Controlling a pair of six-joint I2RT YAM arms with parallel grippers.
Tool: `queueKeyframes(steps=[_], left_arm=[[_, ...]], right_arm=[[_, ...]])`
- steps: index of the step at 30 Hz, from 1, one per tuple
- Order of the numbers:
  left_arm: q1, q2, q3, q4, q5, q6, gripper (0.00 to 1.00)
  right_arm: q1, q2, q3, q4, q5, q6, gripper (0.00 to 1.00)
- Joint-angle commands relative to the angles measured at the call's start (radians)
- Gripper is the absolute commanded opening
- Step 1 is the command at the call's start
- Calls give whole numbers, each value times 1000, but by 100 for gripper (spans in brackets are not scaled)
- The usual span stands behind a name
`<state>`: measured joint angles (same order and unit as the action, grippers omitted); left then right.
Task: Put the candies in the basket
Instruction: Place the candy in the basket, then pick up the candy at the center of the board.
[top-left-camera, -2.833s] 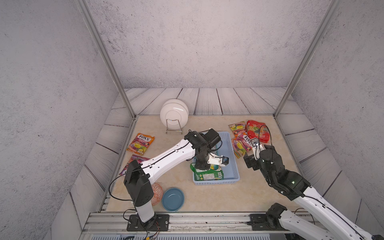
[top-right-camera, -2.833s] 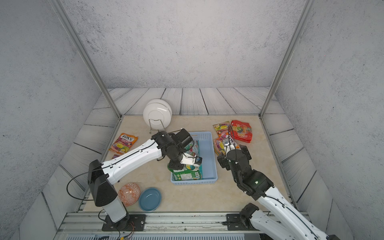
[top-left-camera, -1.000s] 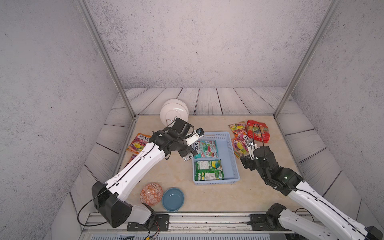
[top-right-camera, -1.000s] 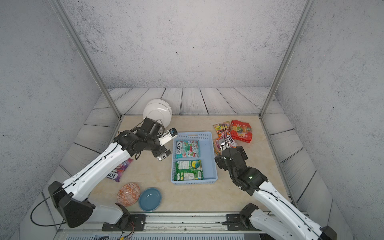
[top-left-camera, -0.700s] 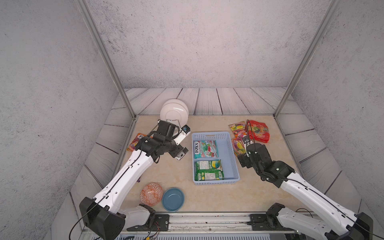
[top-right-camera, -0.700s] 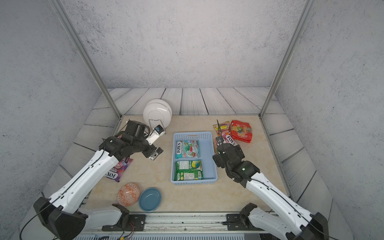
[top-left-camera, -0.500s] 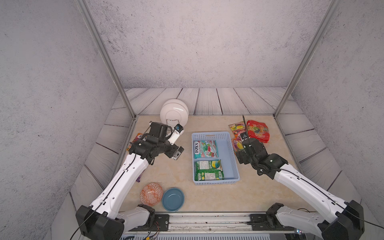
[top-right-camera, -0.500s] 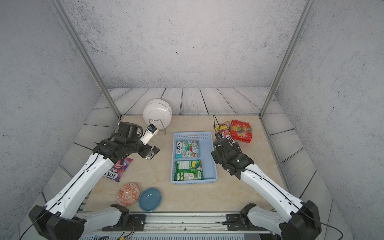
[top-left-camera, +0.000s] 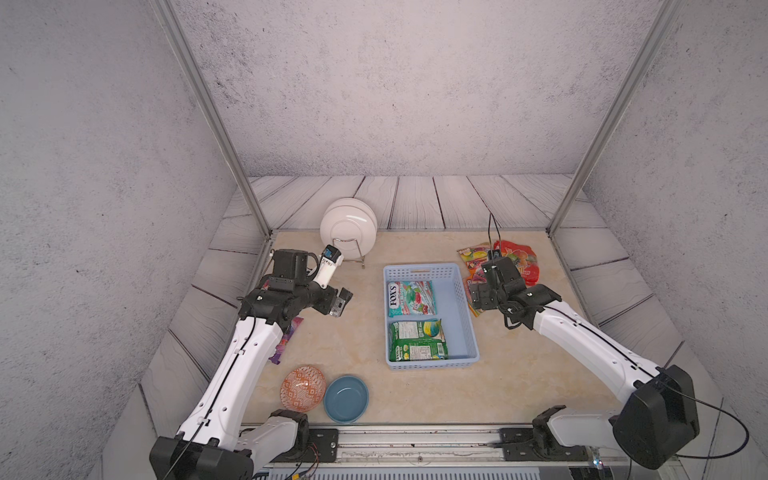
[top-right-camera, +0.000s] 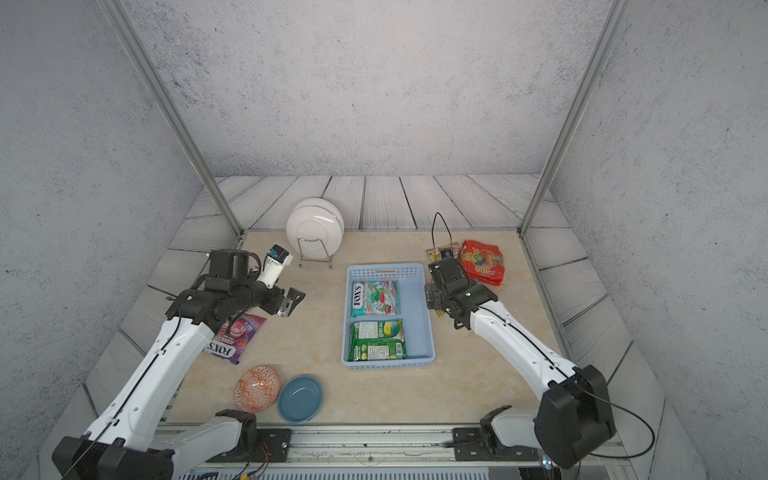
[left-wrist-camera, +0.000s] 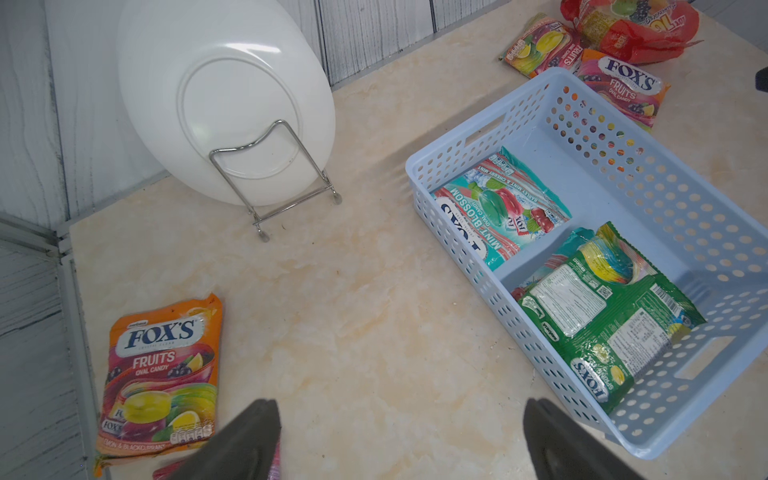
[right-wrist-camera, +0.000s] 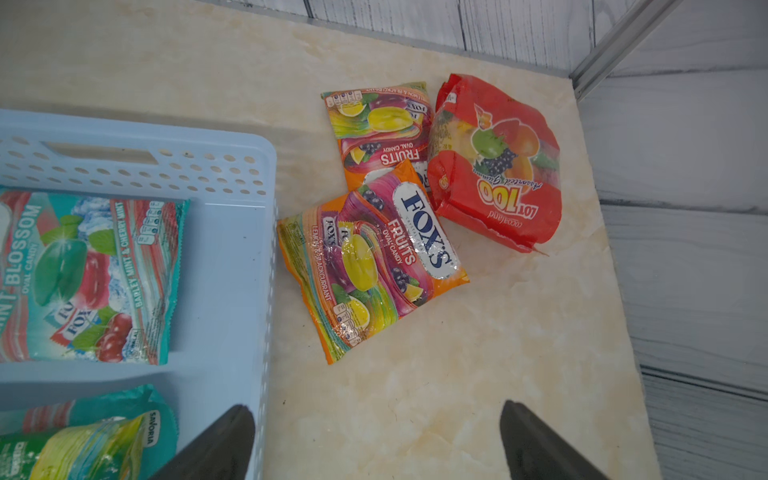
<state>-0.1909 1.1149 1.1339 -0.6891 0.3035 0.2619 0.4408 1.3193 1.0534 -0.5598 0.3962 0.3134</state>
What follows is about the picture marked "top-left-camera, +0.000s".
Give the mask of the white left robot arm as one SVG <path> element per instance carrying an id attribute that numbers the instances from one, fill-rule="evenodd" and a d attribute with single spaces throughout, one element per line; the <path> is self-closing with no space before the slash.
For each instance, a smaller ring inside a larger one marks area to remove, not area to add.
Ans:
<path id="1" fill-rule="evenodd" d="M 159 479 L 250 479 L 280 456 L 300 459 L 309 449 L 306 414 L 278 409 L 244 431 L 249 399 L 291 321 L 312 308 L 340 316 L 352 292 L 311 281 L 268 280 L 241 300 L 239 319 L 211 383 L 172 437 L 161 436 L 149 462 Z"/>

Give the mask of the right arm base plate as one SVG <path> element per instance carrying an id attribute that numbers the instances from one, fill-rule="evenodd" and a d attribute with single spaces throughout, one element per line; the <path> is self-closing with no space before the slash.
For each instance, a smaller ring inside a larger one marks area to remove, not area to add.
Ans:
<path id="1" fill-rule="evenodd" d="M 533 419 L 530 427 L 508 427 L 499 430 L 499 440 L 489 444 L 501 449 L 505 461 L 586 462 L 589 454 L 584 446 L 563 446 L 555 438 L 548 421 L 564 405 L 556 405 Z"/>

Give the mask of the light blue plastic basket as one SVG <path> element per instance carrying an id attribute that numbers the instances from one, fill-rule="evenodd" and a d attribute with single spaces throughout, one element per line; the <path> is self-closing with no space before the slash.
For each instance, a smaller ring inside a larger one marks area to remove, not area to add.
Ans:
<path id="1" fill-rule="evenodd" d="M 383 269 L 385 295 L 386 363 L 392 370 L 469 367 L 480 359 L 472 315 L 470 314 L 459 267 L 454 263 L 389 265 Z M 437 313 L 389 317 L 386 305 L 387 283 L 393 281 L 431 281 Z M 447 341 L 446 360 L 409 362 L 389 361 L 389 326 L 397 321 L 440 319 Z"/>

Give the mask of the green Fox's spring tea bag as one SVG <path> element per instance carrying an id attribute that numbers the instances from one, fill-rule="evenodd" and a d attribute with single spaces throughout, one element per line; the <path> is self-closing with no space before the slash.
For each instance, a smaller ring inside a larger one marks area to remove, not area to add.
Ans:
<path id="1" fill-rule="evenodd" d="M 446 360 L 447 341 L 442 321 L 397 321 L 389 326 L 389 361 Z"/>

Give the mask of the teal Fox's mint bag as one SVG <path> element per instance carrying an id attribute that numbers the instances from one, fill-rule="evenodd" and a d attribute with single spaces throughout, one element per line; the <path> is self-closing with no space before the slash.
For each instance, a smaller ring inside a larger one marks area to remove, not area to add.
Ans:
<path id="1" fill-rule="evenodd" d="M 388 282 L 386 305 L 389 317 L 437 313 L 431 281 Z"/>

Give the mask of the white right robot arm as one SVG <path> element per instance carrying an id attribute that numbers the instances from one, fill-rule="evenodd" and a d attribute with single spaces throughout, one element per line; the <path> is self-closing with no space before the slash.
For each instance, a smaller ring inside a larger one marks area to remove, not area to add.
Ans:
<path id="1" fill-rule="evenodd" d="M 484 282 L 469 288 L 474 307 L 498 310 L 509 330 L 546 337 L 593 373 L 620 402 L 618 411 L 554 406 L 533 422 L 532 447 L 546 459 L 574 448 L 611 448 L 657 469 L 700 433 L 694 384 L 678 366 L 662 368 L 584 320 L 543 284 L 529 287 L 507 257 L 482 264 Z"/>

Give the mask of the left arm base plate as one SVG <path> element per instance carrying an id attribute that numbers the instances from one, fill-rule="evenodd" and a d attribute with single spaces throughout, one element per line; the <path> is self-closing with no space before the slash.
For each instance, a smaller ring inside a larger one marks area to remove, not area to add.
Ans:
<path id="1" fill-rule="evenodd" d="M 296 446 L 275 457 L 271 463 L 334 463 L 338 445 L 338 429 L 310 428 L 305 435 L 300 436 Z"/>

